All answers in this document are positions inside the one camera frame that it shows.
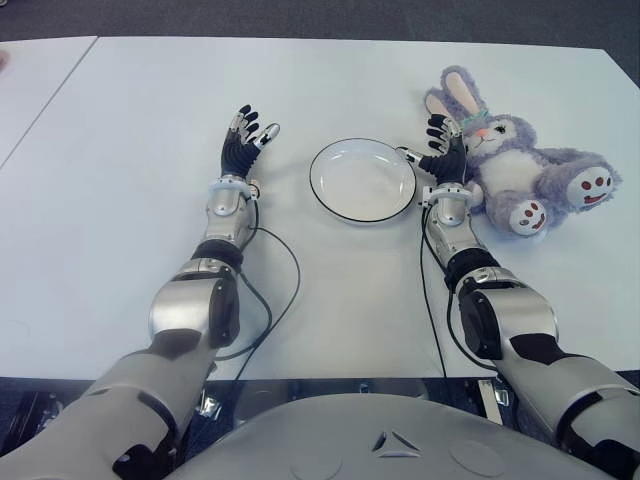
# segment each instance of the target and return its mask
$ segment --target bunny ear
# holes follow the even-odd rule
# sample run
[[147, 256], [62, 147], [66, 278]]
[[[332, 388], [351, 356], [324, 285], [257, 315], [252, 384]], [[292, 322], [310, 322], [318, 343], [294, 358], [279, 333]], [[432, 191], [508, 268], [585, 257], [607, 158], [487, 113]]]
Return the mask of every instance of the bunny ear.
[[476, 115], [486, 106], [471, 75], [462, 67], [447, 68], [442, 73], [442, 87], [451, 95], [469, 115]]
[[444, 115], [445, 117], [449, 117], [451, 120], [456, 122], [455, 117], [451, 114], [451, 112], [449, 112], [447, 107], [444, 106], [443, 101], [440, 99], [441, 96], [443, 96], [443, 92], [441, 90], [432, 88], [427, 92], [427, 95], [424, 98], [424, 104], [427, 107], [427, 112], [429, 112], [430, 115]]

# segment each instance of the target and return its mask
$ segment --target white plate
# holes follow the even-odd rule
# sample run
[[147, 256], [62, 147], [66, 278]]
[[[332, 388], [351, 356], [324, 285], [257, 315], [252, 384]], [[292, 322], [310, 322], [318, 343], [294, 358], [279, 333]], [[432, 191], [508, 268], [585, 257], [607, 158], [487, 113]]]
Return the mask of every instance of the white plate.
[[340, 140], [311, 163], [311, 189], [336, 215], [356, 222], [379, 222], [411, 202], [416, 176], [389, 145], [365, 138]]

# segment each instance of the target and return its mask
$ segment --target black cable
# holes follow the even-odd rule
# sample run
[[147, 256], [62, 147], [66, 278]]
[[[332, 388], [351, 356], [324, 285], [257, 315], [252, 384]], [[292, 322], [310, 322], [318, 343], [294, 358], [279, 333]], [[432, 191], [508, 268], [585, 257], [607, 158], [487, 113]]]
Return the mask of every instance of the black cable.
[[433, 330], [433, 337], [436, 340], [436, 347], [438, 347], [438, 357], [440, 357], [440, 365], [442, 365], [442, 376], [446, 380], [447, 379], [447, 369], [444, 366], [444, 358], [442, 356], [442, 348], [440, 348], [440, 340], [438, 339], [438, 332], [436, 331], [436, 324], [433, 321], [433, 315], [431, 314], [431, 305], [429, 305], [429, 298], [427, 297], [427, 282], [424, 277], [424, 261], [422, 257], [424, 256], [424, 244], [425, 244], [425, 235], [424, 235], [424, 226], [426, 224], [426, 216], [427, 209], [422, 210], [422, 238], [420, 238], [420, 276], [422, 278], [422, 294], [424, 295], [424, 303], [427, 304], [427, 313], [429, 314], [429, 321], [431, 322], [431, 329]]
[[454, 333], [453, 327], [451, 325], [451, 305], [452, 304], [453, 304], [453, 292], [449, 291], [449, 301], [447, 302], [447, 328], [449, 329], [449, 334], [453, 339], [453, 343], [456, 344], [456, 347], [458, 347], [458, 350], [460, 350], [465, 357], [467, 357], [471, 362], [475, 363], [477, 366], [481, 368], [485, 368], [487, 370], [491, 370], [492, 372], [497, 372], [498, 369], [493, 365], [487, 365], [473, 358], [471, 354], [467, 352], [458, 341], [458, 337], [456, 337], [456, 334]]
[[278, 326], [278, 324], [280, 323], [280, 320], [282, 320], [282, 318], [286, 315], [286, 313], [289, 311], [289, 308], [291, 308], [291, 305], [293, 304], [293, 302], [295, 301], [296, 297], [298, 296], [298, 292], [300, 291], [300, 283], [302, 280], [302, 273], [300, 271], [300, 263], [298, 262], [298, 258], [296, 257], [296, 254], [293, 253], [293, 250], [291, 250], [291, 248], [289, 248], [289, 245], [287, 245], [287, 243], [282, 240], [278, 235], [276, 235], [275, 233], [273, 233], [270, 230], [267, 230], [264, 227], [256, 227], [256, 230], [261, 230], [264, 233], [271, 235], [273, 238], [275, 238], [278, 242], [280, 242], [280, 244], [287, 250], [287, 252], [289, 252], [289, 255], [291, 255], [291, 258], [293, 259], [293, 262], [296, 265], [296, 274], [297, 274], [297, 279], [296, 279], [296, 289], [293, 291], [293, 295], [291, 295], [291, 298], [289, 299], [289, 302], [287, 303], [287, 305], [284, 307], [284, 310], [282, 310], [282, 313], [280, 314], [280, 316], [276, 319], [276, 321], [274, 322], [273, 326], [265, 333], [264, 336], [261, 336], [261, 338], [259, 339], [259, 342], [257, 343], [257, 345], [255, 346], [255, 348], [251, 351], [251, 353], [247, 356], [247, 358], [244, 361], [244, 364], [242, 365], [242, 368], [240, 369], [240, 371], [238, 372], [238, 374], [236, 375], [236, 378], [233, 380], [234, 382], [237, 382], [240, 379], [240, 376], [242, 375], [242, 372], [244, 372], [244, 369], [247, 368], [247, 364], [249, 363], [249, 360], [251, 360], [251, 357], [253, 356], [254, 353], [256, 353], [256, 350], [258, 349], [258, 347], [260, 347], [260, 345], [262, 345], [262, 342], [264, 342], [267, 338], [267, 336], [273, 331], [275, 330], [275, 328]]
[[244, 242], [240, 247], [241, 252], [243, 252], [244, 249], [247, 248], [247, 245], [251, 243], [253, 238], [256, 236], [256, 233], [258, 233], [258, 227], [260, 226], [260, 210], [258, 209], [258, 202], [256, 200], [253, 201], [253, 213], [255, 216], [255, 220], [253, 222], [253, 228], [251, 229], [252, 232], [251, 232], [251, 235], [249, 235], [249, 238], [247, 238], [247, 241]]
[[429, 206], [428, 208], [424, 207], [422, 209], [422, 221], [421, 221], [421, 225], [422, 225], [422, 241], [427, 244], [427, 247], [429, 248], [429, 251], [431, 252], [431, 256], [433, 256], [433, 259], [436, 261], [436, 263], [440, 267], [440, 270], [442, 270], [442, 273], [446, 273], [444, 265], [442, 265], [442, 263], [440, 262], [440, 259], [436, 255], [436, 252], [433, 249], [433, 247], [431, 246], [431, 242], [429, 241], [429, 238], [427, 237], [427, 231], [426, 231], [427, 230], [427, 220], [429, 219], [429, 213], [431, 212], [432, 208], [433, 208], [433, 206]]
[[[302, 273], [301, 273], [301, 270], [300, 270], [300, 263], [298, 262], [298, 258], [296, 257], [295, 253], [293, 253], [293, 250], [291, 250], [289, 245], [287, 245], [287, 243], [284, 240], [282, 240], [278, 235], [276, 235], [275, 233], [271, 232], [270, 230], [267, 230], [264, 227], [255, 226], [255, 227], [253, 227], [253, 230], [254, 230], [254, 232], [258, 231], [258, 230], [261, 230], [261, 231], [265, 232], [266, 234], [271, 235], [278, 242], [280, 242], [280, 244], [282, 244], [282, 246], [287, 250], [287, 252], [289, 252], [289, 254], [291, 255], [291, 258], [293, 259], [293, 262], [295, 263], [295, 266], [296, 266], [296, 273], [297, 273], [296, 288], [295, 288], [293, 294], [291, 295], [291, 298], [289, 299], [289, 302], [284, 307], [284, 310], [282, 310], [282, 313], [278, 316], [278, 318], [273, 323], [273, 325], [270, 325], [269, 328], [267, 330], [265, 330], [249, 347], [247, 347], [247, 348], [242, 350], [243, 353], [248, 351], [248, 350], [251, 350], [251, 353], [249, 353], [249, 355], [247, 355], [247, 358], [245, 359], [244, 363], [242, 364], [242, 367], [240, 368], [240, 370], [236, 374], [235, 378], [231, 382], [231, 387], [229, 389], [229, 393], [227, 395], [227, 398], [233, 398], [234, 392], [235, 392], [235, 388], [238, 385], [238, 380], [240, 379], [240, 376], [244, 372], [245, 368], [247, 368], [247, 364], [249, 363], [249, 360], [251, 360], [251, 357], [253, 357], [253, 354], [256, 352], [258, 347], [260, 345], [262, 345], [262, 343], [266, 340], [266, 338], [269, 336], [269, 334], [278, 326], [278, 324], [280, 323], [282, 318], [289, 311], [289, 308], [291, 308], [291, 305], [293, 304], [293, 302], [297, 298], [298, 292], [300, 291], [300, 283], [301, 283], [301, 280], [302, 280]], [[244, 280], [247, 282], [247, 287], [249, 287], [249, 285], [251, 285], [251, 284], [248, 282], [248, 280], [246, 278]], [[255, 287], [253, 287], [253, 285], [251, 285], [251, 287], [249, 287], [249, 289], [252, 291], [252, 293], [254, 293], [254, 295], [256, 295], [256, 297], [259, 300], [260, 299], [264, 300], [264, 297], [262, 297], [262, 295], [260, 295], [260, 293], [257, 291], [257, 289], [255, 289]], [[264, 301], [263, 305], [265, 306], [265, 309], [267, 310], [267, 312], [271, 313], [271, 308], [269, 307], [269, 305], [266, 302], [266, 300]], [[232, 354], [231, 358], [235, 358], [235, 357], [237, 357], [239, 355], [240, 355], [240, 352], [236, 352], [236, 353]], [[196, 434], [196, 436], [191, 441], [191, 448], [187, 451], [185, 456], [188, 456], [188, 454], [190, 453], [191, 449], [196, 444], [198, 439], [202, 436], [202, 434], [205, 432], [205, 430], [207, 429], [207, 427], [209, 426], [209, 423], [211, 423], [211, 421], [212, 421], [212, 418], [209, 418], [204, 423], [204, 425], [202, 426], [200, 431]]]
[[[421, 225], [422, 225], [422, 240], [424, 241], [424, 243], [427, 244], [427, 247], [429, 248], [429, 251], [431, 252], [431, 255], [433, 255], [433, 258], [438, 263], [438, 265], [440, 266], [440, 269], [444, 273], [445, 272], [445, 268], [442, 265], [442, 263], [440, 263], [440, 259], [436, 255], [433, 247], [431, 246], [431, 242], [429, 242], [429, 238], [427, 237], [426, 227], [427, 227], [427, 221], [429, 219], [429, 212], [431, 212], [431, 208], [433, 208], [433, 207], [431, 207], [431, 206], [428, 207], [428, 208], [425, 207], [422, 210], [422, 221], [421, 221]], [[425, 301], [427, 302], [427, 308], [428, 308], [429, 303], [427, 301], [426, 289], [424, 291], [424, 294], [425, 294]], [[458, 347], [458, 350], [460, 350], [465, 357], [467, 357], [471, 362], [475, 363], [477, 366], [479, 366], [481, 368], [485, 368], [487, 370], [491, 370], [492, 372], [497, 372], [498, 369], [496, 367], [494, 367], [493, 365], [484, 364], [484, 363], [476, 360], [475, 358], [473, 358], [471, 356], [471, 354], [469, 352], [467, 352], [466, 349], [464, 349], [462, 347], [462, 345], [460, 344], [460, 342], [458, 341], [458, 337], [456, 337], [456, 334], [453, 331], [453, 327], [451, 325], [451, 306], [452, 306], [452, 304], [453, 304], [453, 292], [449, 291], [449, 301], [447, 302], [447, 328], [449, 330], [449, 334], [451, 335], [453, 343], [456, 344], [456, 347]]]

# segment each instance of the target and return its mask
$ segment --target bunny foot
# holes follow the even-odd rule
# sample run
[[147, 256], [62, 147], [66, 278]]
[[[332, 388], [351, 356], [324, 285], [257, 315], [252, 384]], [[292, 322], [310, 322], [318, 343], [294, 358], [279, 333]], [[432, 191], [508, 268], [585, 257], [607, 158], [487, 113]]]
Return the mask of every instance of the bunny foot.
[[611, 173], [606, 168], [587, 168], [567, 185], [567, 200], [576, 208], [596, 205], [611, 193], [614, 183]]
[[509, 226], [513, 233], [530, 237], [544, 230], [548, 215], [542, 203], [525, 200], [518, 203], [509, 216]]
[[469, 200], [469, 208], [473, 210], [482, 206], [482, 204], [484, 203], [484, 191], [482, 190], [482, 187], [478, 185], [476, 182], [474, 182], [473, 180], [470, 180], [465, 185], [465, 188], [471, 192], [471, 199]]

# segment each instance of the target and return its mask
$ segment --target robot finger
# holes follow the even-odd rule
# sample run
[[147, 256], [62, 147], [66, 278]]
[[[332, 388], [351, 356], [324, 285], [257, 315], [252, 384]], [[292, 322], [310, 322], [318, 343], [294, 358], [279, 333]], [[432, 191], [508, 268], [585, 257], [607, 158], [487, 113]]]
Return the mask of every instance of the robot finger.
[[434, 150], [439, 151], [442, 154], [445, 154], [449, 151], [449, 143], [440, 143], [436, 140], [429, 140], [428, 143], [429, 147], [433, 148]]
[[251, 133], [248, 128], [251, 122], [253, 122], [256, 118], [258, 118], [258, 112], [251, 112], [248, 115], [245, 115], [244, 119], [240, 122], [239, 133], [242, 143], [246, 143], [247, 137], [249, 136], [249, 133]]
[[411, 150], [407, 147], [397, 147], [396, 152], [403, 156], [405, 160], [411, 163], [419, 163], [422, 160], [423, 155], [421, 153], [416, 152], [415, 150]]
[[262, 150], [269, 142], [271, 142], [274, 138], [278, 136], [280, 133], [280, 125], [277, 123], [272, 123], [267, 128], [265, 128], [260, 134], [258, 134], [255, 138], [250, 140], [253, 145], [258, 150]]
[[431, 127], [435, 127], [435, 128], [439, 128], [440, 130], [444, 130], [445, 128], [448, 128], [448, 126], [445, 123], [445, 119], [446, 118], [447, 117], [445, 117], [444, 115], [440, 115], [438, 113], [434, 113], [433, 115], [431, 115], [429, 117], [429, 120], [427, 121], [427, 123]]
[[229, 125], [229, 131], [237, 132], [241, 127], [245, 116], [251, 111], [251, 105], [245, 105], [233, 116], [231, 120], [231, 125]]
[[449, 132], [438, 130], [436, 128], [427, 128], [427, 135], [434, 137], [442, 142], [447, 141], [449, 138]]
[[251, 134], [254, 133], [256, 130], [258, 130], [258, 128], [260, 128], [260, 124], [258, 122], [252, 123], [251, 125], [247, 126], [246, 128], [241, 128], [240, 129], [240, 142], [243, 145], [246, 145], [247, 143], [253, 142], [255, 137], [251, 136]]
[[447, 128], [450, 136], [452, 137], [457, 137], [462, 135], [462, 129], [459, 127], [456, 121], [453, 120], [452, 118], [445, 117], [443, 120], [443, 126]]

